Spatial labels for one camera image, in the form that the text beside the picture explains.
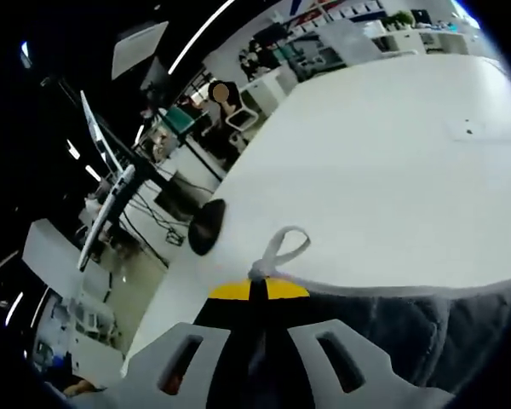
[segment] person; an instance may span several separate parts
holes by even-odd
[[[178,100],[178,107],[192,119],[197,119],[203,114],[203,110],[195,103],[192,97],[183,95]]]
[[[246,74],[248,81],[253,81],[256,78],[256,66],[244,54],[238,56],[238,61],[240,62],[240,69]]]
[[[250,51],[257,55],[257,60],[260,66],[264,66],[269,70],[273,70],[280,66],[278,59],[269,48],[263,48],[256,40],[250,42]]]
[[[220,80],[210,83],[208,91],[210,100],[220,108],[220,117],[202,139],[201,145],[218,159],[225,159],[225,168],[228,170],[237,160],[239,153],[229,142],[229,138],[236,130],[227,124],[226,118],[242,107],[240,93],[234,82]]]
[[[102,204],[99,203],[99,201],[96,198],[96,195],[94,193],[90,193],[85,198],[85,210],[87,211],[87,213],[89,213],[93,222],[95,221],[96,217],[99,215],[101,208],[102,208]]]

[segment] floor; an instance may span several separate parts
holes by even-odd
[[[112,272],[112,291],[106,303],[113,308],[121,333],[116,348],[127,354],[147,306],[167,269],[157,258],[144,251],[123,261],[111,249],[103,252],[100,265]]]

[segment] white cabinet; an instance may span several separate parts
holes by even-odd
[[[265,116],[270,117],[296,85],[297,80],[291,69],[288,66],[280,66],[245,85],[239,91],[241,94],[249,93]]]
[[[110,288],[110,273],[92,260],[82,273],[77,268],[79,255],[49,220],[32,223],[23,250],[26,265],[61,297],[77,297],[83,289],[103,301]]]
[[[397,47],[393,51],[415,50],[418,54],[426,54],[426,49],[420,35],[413,30],[395,32],[391,36],[391,41]]]

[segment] green plant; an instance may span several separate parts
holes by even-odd
[[[393,22],[406,24],[407,26],[412,26],[415,22],[412,16],[406,11],[398,11],[391,19],[393,19]]]
[[[393,24],[393,19],[392,19],[392,17],[389,17],[389,16],[383,17],[383,18],[381,18],[381,23],[383,26],[386,27],[386,26]]]

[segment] white loop strap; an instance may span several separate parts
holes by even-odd
[[[289,232],[299,232],[305,236],[305,241],[295,250],[288,253],[278,255],[278,251],[284,242],[284,238]],[[285,264],[307,249],[310,245],[310,238],[305,230],[297,226],[288,226],[278,230],[263,253],[263,258],[257,260],[252,265],[252,269],[248,273],[249,279],[264,279],[276,273],[276,267]]]

